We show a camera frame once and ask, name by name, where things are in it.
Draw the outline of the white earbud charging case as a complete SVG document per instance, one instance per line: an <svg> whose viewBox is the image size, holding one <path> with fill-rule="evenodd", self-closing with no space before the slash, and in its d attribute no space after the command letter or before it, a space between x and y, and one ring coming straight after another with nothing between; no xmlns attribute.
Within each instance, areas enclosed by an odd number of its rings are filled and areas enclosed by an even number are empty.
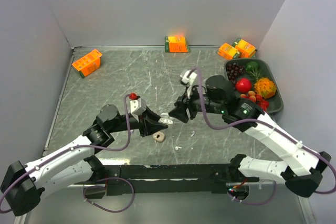
<svg viewBox="0 0 336 224"><path fill-rule="evenodd" d="M172 125L173 124L173 118L169 116L168 113L163 112L160 115L160 120L161 123L167 124L167 125Z"/></svg>

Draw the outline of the beige earbud charging case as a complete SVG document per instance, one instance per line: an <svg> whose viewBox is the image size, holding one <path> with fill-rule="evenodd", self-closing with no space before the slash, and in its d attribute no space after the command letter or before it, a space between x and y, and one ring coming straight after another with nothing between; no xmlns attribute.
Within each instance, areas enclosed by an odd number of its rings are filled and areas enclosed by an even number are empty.
<svg viewBox="0 0 336 224"><path fill-rule="evenodd" d="M162 132L156 132L152 135L155 142L163 142L165 140L165 134Z"/></svg>

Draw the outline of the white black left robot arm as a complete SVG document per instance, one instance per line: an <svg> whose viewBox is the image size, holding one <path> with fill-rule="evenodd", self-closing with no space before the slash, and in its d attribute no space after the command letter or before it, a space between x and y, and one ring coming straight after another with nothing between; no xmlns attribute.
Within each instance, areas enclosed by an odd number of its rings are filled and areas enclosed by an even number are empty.
<svg viewBox="0 0 336 224"><path fill-rule="evenodd" d="M112 104L105 105L92 126L64 147L35 161L9 165L1 184L1 201L7 201L8 210L22 216L33 210L40 201L52 193L79 182L98 183L103 179L104 166L96 154L110 151L114 141L112 133L138 130L142 137L168 128L149 108L131 105L135 114L120 114Z"/></svg>

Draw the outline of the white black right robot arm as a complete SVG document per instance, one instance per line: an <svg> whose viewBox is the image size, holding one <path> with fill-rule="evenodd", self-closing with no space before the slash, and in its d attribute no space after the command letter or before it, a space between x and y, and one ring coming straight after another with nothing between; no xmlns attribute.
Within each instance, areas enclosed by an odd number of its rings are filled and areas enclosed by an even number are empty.
<svg viewBox="0 0 336 224"><path fill-rule="evenodd" d="M229 175L235 181L257 177L284 184L294 194L308 198L317 192L322 173L330 164L330 155L316 152L286 133L260 106L246 98L238 98L232 84L224 76L211 76L204 86L195 84L201 78L191 71L180 75L186 87L174 103L169 116L187 123L201 112L220 114L228 126L263 143L279 157L279 161L256 159L238 154L230 162Z"/></svg>

